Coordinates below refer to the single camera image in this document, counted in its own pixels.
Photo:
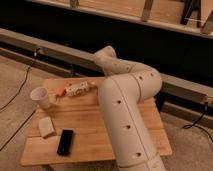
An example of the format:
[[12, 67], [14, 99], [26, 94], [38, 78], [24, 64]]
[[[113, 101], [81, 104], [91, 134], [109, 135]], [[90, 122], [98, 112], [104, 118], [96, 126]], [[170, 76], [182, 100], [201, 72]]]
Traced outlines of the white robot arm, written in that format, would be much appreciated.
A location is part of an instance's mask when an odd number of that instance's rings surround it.
[[98, 102], [119, 171], [166, 171], [138, 107], [160, 91], [160, 73], [146, 64], [118, 59], [111, 46], [97, 51], [94, 62], [107, 75], [98, 88]]

